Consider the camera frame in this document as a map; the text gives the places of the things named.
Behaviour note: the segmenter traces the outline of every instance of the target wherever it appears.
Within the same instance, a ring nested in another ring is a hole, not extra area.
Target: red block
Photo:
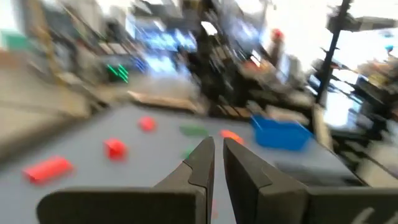
[[[105,142],[105,153],[113,160],[124,159],[127,154],[127,147],[117,139],[110,139]]]
[[[72,164],[65,158],[55,156],[44,162],[28,167],[24,170],[25,175],[35,184],[41,184],[52,178],[66,174],[73,170]]]
[[[143,117],[139,120],[139,126],[143,131],[153,131],[156,128],[156,122],[151,117]]]

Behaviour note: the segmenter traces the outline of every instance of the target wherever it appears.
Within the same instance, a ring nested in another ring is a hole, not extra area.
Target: black stand
[[[315,102],[320,104],[321,106],[325,106],[324,102],[322,102],[322,98],[324,94],[327,94],[327,89],[331,78],[331,72],[330,72],[331,60],[336,50],[336,45],[340,35],[340,31],[344,28],[344,21],[347,16],[347,11],[349,9],[350,3],[351,0],[343,0],[343,3],[340,6],[340,11],[336,18],[336,24],[334,27],[333,38],[330,43],[329,51],[326,53],[325,60],[323,61],[322,67],[319,71],[320,73],[325,74],[325,75],[320,75],[322,79],[318,89],[318,95],[315,100]]]

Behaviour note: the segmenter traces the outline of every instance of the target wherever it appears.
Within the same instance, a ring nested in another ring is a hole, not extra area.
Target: blue bin
[[[254,115],[252,125],[256,142],[262,147],[301,151],[307,141],[313,139],[313,134],[298,123]]]

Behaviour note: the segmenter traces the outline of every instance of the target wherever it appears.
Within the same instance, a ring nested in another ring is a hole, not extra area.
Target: blue plastic container
[[[262,147],[301,151],[313,134],[301,124],[252,116],[256,142]]]

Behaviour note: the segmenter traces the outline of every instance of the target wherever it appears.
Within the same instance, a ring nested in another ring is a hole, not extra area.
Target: gray table
[[[156,132],[143,133],[138,128],[137,122],[142,116],[156,119]],[[35,223],[35,206],[39,200],[65,187],[155,185],[181,163],[186,149],[195,147],[202,140],[181,134],[179,126],[183,124],[204,125],[215,140],[213,199],[216,200],[216,207],[213,211],[218,212],[218,218],[213,223],[235,223],[224,177],[221,129],[239,134],[244,138],[246,147],[271,164],[306,164],[316,170],[352,175],[332,153],[317,147],[310,147],[303,153],[261,148],[254,142],[251,126],[247,123],[122,105],[3,164],[0,169],[0,223]],[[126,161],[109,161],[104,155],[103,142],[109,138],[118,138],[127,144],[129,155]],[[56,155],[68,159],[75,166],[75,171],[41,187],[30,184],[22,175],[25,167]]]

